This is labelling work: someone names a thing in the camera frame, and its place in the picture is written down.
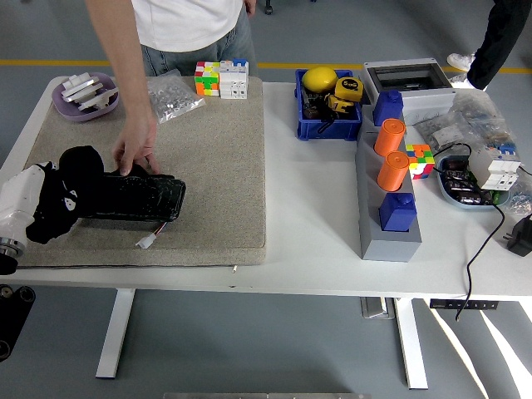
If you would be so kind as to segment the person's right hand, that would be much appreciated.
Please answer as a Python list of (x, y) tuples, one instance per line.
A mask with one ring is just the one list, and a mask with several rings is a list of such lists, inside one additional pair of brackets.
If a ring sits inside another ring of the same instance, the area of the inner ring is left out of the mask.
[(126, 115), (126, 122), (112, 149), (113, 158), (122, 176), (134, 165), (158, 174), (160, 165), (155, 157), (157, 121), (151, 109)]

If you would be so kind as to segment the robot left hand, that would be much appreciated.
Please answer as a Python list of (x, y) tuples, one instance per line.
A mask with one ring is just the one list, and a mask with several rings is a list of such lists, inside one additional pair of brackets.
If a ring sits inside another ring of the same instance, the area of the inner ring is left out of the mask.
[(1, 237), (26, 245), (46, 244), (79, 218), (78, 195), (53, 162), (32, 165), (1, 188)]

